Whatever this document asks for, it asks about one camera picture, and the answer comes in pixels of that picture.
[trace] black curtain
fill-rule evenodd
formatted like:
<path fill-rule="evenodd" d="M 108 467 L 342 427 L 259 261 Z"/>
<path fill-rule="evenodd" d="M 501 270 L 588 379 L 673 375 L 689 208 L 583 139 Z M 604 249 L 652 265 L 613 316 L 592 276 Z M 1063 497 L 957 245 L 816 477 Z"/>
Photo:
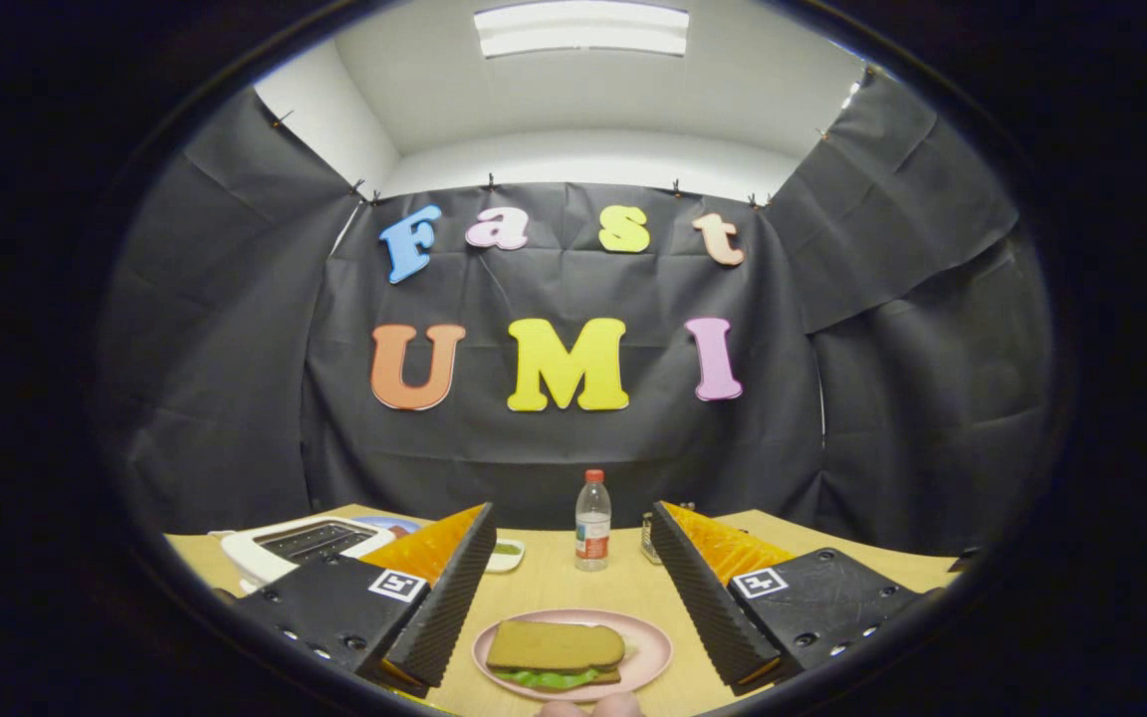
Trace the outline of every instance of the black curtain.
<path fill-rule="evenodd" d="M 380 232 L 428 204 L 427 268 L 389 283 Z M 640 208 L 650 244 L 610 254 L 600 212 Z M 478 249 L 465 233 L 486 208 L 529 213 L 528 246 Z M 746 250 L 738 267 L 707 254 L 693 219 L 719 213 Z M 817 371 L 799 326 L 781 242 L 764 215 L 741 201 L 634 186 L 524 184 L 468 187 L 368 205 L 327 262 L 305 376 L 305 454 L 314 509 L 358 501 L 439 517 L 492 500 L 504 525 L 571 528 L 585 468 L 604 468 L 615 524 L 640 523 L 657 499 L 695 501 L 720 514 L 781 512 L 819 468 Z M 507 408 L 516 390 L 517 342 L 509 324 L 547 319 L 565 349 L 592 318 L 625 324 L 621 376 L 630 405 L 583 412 L 548 404 Z M 744 393 L 702 403 L 688 319 L 732 324 L 728 354 Z M 380 324 L 419 335 L 404 377 L 427 381 L 432 324 L 465 327 L 446 399 L 427 412 L 396 412 L 369 387 Z"/>
<path fill-rule="evenodd" d="M 875 71 L 768 217 L 817 356 L 824 468 L 789 514 L 927 554 L 1032 486 L 1052 324 L 1028 228 L 975 150 Z"/>
<path fill-rule="evenodd" d="M 350 187 L 253 91 L 147 195 L 110 280 L 93 412 L 119 484 L 167 532 L 310 512 L 299 384 Z"/>
<path fill-rule="evenodd" d="M 864 86 L 768 208 L 632 186 L 530 184 L 360 204 L 252 92 L 211 119 L 147 196 L 109 295 L 96 416 L 132 499 L 200 532 L 358 501 L 568 527 L 604 468 L 618 524 L 651 500 L 760 508 L 892 548 L 976 544 L 1030 484 L 1051 322 L 1028 228 L 968 142 L 895 80 Z M 431 263 L 389 283 L 379 233 L 428 204 Z M 600 211 L 641 208 L 641 254 L 600 244 Z M 486 208 L 529 244 L 466 244 Z M 693 219 L 738 228 L 746 263 Z M 337 250 L 331 246 L 346 226 Z M 622 412 L 515 413 L 516 340 L 571 346 L 617 318 Z M 702 403 L 684 322 L 732 324 L 744 393 Z M 396 412 L 369 387 L 370 332 L 405 324 L 427 380 L 434 324 L 465 327 L 445 403 Z"/>

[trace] orange soft gripper pad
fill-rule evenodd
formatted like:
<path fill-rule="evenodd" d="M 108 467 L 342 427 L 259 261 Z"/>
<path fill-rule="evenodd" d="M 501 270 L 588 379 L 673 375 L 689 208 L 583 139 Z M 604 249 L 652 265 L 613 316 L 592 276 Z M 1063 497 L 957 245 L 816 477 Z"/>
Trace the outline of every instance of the orange soft gripper pad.
<path fill-rule="evenodd" d="M 702 554 L 707 566 L 715 571 L 720 585 L 728 585 L 733 576 L 777 566 L 794 558 L 793 554 L 748 536 L 736 528 L 715 522 L 712 519 L 693 513 L 666 501 L 661 501 L 670 516 L 682 528 L 693 547 Z"/>
<path fill-rule="evenodd" d="M 459 541 L 468 535 L 468 528 L 475 522 L 484 504 L 463 509 L 454 516 L 442 517 L 440 521 L 423 525 L 408 536 L 401 536 L 373 553 L 360 556 L 359 560 L 369 562 L 370 566 L 422 577 L 435 586 L 450 563 L 454 550 L 459 547 Z"/>

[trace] plastic water bottle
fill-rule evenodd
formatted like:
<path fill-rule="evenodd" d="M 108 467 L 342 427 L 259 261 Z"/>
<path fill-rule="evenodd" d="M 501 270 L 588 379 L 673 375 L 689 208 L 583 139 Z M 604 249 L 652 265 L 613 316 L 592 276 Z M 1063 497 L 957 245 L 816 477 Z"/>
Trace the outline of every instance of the plastic water bottle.
<path fill-rule="evenodd" d="M 577 494 L 577 551 L 574 563 L 579 570 L 602 570 L 609 564 L 609 491 L 604 488 L 604 471 L 586 473 L 583 493 Z"/>

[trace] table surface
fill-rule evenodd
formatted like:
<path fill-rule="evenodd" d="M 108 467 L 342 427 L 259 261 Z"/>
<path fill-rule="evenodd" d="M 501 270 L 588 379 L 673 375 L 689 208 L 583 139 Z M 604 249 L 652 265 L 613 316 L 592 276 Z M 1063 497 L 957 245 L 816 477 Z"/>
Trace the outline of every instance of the table surface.
<path fill-rule="evenodd" d="M 362 505 L 344 505 L 321 515 L 397 516 L 396 513 L 369 509 Z M 408 519 L 420 524 L 431 522 L 419 517 Z M 759 509 L 747 509 L 718 519 L 796 555 L 822 547 L 841 550 L 914 591 L 947 585 L 954 577 L 954 572 L 947 572 L 954 562 L 953 558 L 896 553 L 859 541 L 837 539 L 811 528 L 768 516 Z M 237 586 L 237 568 L 219 548 L 218 537 L 165 537 L 206 585 L 219 586 L 236 595 L 243 594 Z M 459 634 L 454 656 L 446 668 L 445 679 L 442 680 L 440 688 L 432 688 L 428 693 L 427 702 L 455 714 L 532 717 L 540 703 L 520 697 L 487 680 L 471 661 L 471 645 L 493 623 L 522 613 L 551 608 L 610 609 L 655 623 L 670 636 L 676 649 L 672 663 L 656 680 L 637 691 L 643 714 L 700 714 L 736 700 L 705 657 L 697 630 L 684 611 L 679 593 L 666 576 L 665 568 L 655 566 L 643 555 L 640 548 L 640 528 L 618 528 L 611 532 L 609 566 L 596 572 L 584 572 L 574 567 L 572 528 L 568 531 L 498 528 L 498 537 L 523 540 L 524 559 L 510 572 L 486 572 L 482 577 L 477 595 L 466 616 L 463 631 Z"/>

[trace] ceiling light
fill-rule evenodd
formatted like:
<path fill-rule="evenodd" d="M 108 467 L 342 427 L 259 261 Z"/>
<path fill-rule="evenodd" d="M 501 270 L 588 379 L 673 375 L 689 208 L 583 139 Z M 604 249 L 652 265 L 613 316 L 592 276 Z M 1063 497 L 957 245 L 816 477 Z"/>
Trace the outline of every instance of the ceiling light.
<path fill-rule="evenodd" d="M 475 14 L 486 57 L 539 49 L 640 49 L 682 56 L 688 13 L 656 5 L 559 0 Z"/>

